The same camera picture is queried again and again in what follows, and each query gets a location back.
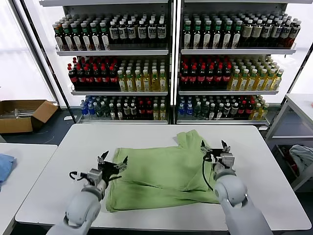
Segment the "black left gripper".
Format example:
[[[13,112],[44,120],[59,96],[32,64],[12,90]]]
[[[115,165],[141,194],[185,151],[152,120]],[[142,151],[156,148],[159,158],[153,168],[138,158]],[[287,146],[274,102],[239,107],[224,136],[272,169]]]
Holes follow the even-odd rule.
[[[101,156],[97,157],[98,170],[102,171],[102,179],[106,183],[121,178],[121,176],[119,176],[119,173],[127,169],[128,163],[128,156],[126,156],[125,159],[119,164],[106,162],[105,158],[108,155],[108,153],[109,152],[106,151]]]

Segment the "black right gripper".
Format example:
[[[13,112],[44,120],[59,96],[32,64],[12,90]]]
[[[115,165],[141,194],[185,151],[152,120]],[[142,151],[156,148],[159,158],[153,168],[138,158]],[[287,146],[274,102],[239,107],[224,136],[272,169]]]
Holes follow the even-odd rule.
[[[222,149],[211,149],[210,147],[205,145],[204,140],[201,141],[201,152],[205,153],[204,155],[204,161],[210,162],[213,164],[221,163],[222,162],[222,153],[229,153],[230,152],[230,146],[227,145],[226,142],[221,140],[222,142]]]

